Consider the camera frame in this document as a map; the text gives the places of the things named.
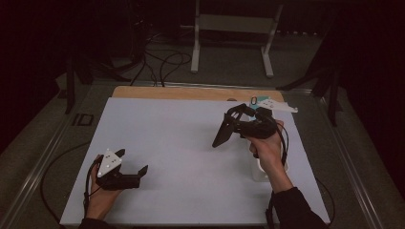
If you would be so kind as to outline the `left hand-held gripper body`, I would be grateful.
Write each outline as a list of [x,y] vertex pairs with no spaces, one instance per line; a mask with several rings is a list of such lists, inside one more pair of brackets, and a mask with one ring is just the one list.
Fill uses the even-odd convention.
[[116,156],[116,152],[107,150],[98,166],[96,184],[109,191],[138,188],[140,177],[122,174],[119,171],[121,163],[122,157]]

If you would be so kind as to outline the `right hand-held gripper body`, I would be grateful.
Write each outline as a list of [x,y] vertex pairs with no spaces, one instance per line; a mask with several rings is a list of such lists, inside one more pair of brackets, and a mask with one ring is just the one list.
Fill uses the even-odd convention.
[[277,123],[272,115],[272,111],[265,108],[255,110],[255,115],[250,116],[248,122],[250,127],[247,129],[245,136],[251,136],[259,139],[265,139],[274,135],[278,131]]

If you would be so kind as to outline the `white rectangular tray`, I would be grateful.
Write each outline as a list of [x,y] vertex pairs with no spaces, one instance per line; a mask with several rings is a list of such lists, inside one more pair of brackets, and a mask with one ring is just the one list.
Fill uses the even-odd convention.
[[[276,111],[280,112],[294,112],[295,109],[289,107],[287,103],[284,102],[278,102],[271,97],[267,97],[266,100],[263,100],[258,103],[258,110],[259,108],[265,108],[269,111],[272,111],[272,115],[275,115]],[[288,163],[287,163],[287,158],[288,158],[288,145],[289,145],[289,137],[288,137],[288,132],[286,129],[283,129],[281,132],[281,160],[284,166],[285,171],[288,170]],[[260,164],[260,160],[258,158],[252,158],[250,160],[250,169],[252,173],[252,177],[255,181],[258,182],[267,182],[268,181],[268,176],[265,172],[265,170],[262,168]]]

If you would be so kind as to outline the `person's right hand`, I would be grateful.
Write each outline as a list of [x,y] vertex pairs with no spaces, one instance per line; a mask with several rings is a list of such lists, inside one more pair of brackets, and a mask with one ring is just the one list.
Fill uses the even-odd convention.
[[275,194],[293,187],[281,159],[281,137],[274,134],[266,139],[248,136],[249,151],[258,156],[262,169],[266,172]]

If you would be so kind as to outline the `person's left hand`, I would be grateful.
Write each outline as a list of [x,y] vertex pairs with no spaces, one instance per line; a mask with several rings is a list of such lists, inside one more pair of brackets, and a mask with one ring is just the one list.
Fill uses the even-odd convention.
[[112,209],[121,190],[104,190],[96,184],[97,167],[91,172],[91,195],[85,217],[87,219],[104,220]]

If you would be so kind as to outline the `white table mat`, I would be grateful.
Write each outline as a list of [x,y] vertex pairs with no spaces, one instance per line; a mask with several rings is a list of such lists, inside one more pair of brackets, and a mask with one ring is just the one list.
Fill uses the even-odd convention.
[[246,140],[233,135],[214,147],[230,101],[110,98],[78,173],[61,221],[83,217],[85,179],[95,157],[124,150],[121,171],[148,169],[107,216],[136,226],[263,225],[268,182],[253,179]]

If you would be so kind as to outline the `black stand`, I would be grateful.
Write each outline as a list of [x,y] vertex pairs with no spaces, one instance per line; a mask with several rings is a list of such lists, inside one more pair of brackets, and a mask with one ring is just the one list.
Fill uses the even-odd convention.
[[279,91],[290,91],[316,79],[311,94],[314,97],[323,97],[325,94],[329,94],[328,118],[333,126],[336,126],[338,82],[345,52],[342,44],[341,38],[328,32],[323,37],[305,75],[287,85],[277,87]]
[[93,83],[95,77],[93,71],[107,75],[110,78],[120,82],[130,82],[130,79],[124,78],[119,73],[130,70],[134,63],[125,64],[119,67],[111,67],[103,64],[93,58],[77,53],[68,57],[66,61],[66,89],[64,90],[67,98],[66,114],[69,114],[75,104],[75,80],[78,79],[84,85]]

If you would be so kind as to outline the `white metal stand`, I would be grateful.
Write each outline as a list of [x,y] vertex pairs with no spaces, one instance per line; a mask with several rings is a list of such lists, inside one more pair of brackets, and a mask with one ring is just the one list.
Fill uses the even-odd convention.
[[267,42],[261,48],[261,56],[267,78],[274,76],[269,51],[272,46],[275,34],[277,32],[280,17],[283,11],[283,5],[279,4],[272,17],[248,17],[234,15],[216,15],[201,13],[201,0],[195,1],[194,13],[194,47],[191,55],[192,73],[199,71],[200,64],[200,31],[232,31],[232,32],[250,32],[267,35]]

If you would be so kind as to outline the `metal floor rail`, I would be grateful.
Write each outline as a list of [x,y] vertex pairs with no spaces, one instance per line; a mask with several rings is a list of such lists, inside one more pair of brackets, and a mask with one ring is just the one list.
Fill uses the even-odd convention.
[[331,124],[328,117],[328,105],[326,100],[323,97],[315,97],[314,102],[317,105],[321,116],[323,116],[323,119],[327,122],[329,130],[331,131],[332,138],[338,148],[339,158],[369,228],[384,229],[381,219],[376,213],[373,202],[370,199],[370,195],[364,186],[361,177],[354,166],[354,163],[352,162],[349,150],[346,147],[342,136],[340,135],[338,129]]
[[[230,90],[256,90],[256,91],[276,91],[275,87],[250,87],[250,86],[234,86],[234,85],[214,85],[214,84],[200,84],[200,83],[177,83],[166,82],[163,86],[161,84],[155,85],[152,81],[135,81],[134,84],[130,82],[110,81],[110,80],[95,80],[93,85],[107,85],[107,86],[129,86],[129,87],[146,87],[146,88],[187,88],[187,89],[230,89]],[[288,91],[280,91],[282,94],[303,94],[309,95],[312,89],[291,89]]]
[[111,86],[53,98],[0,155],[0,229],[58,229]]

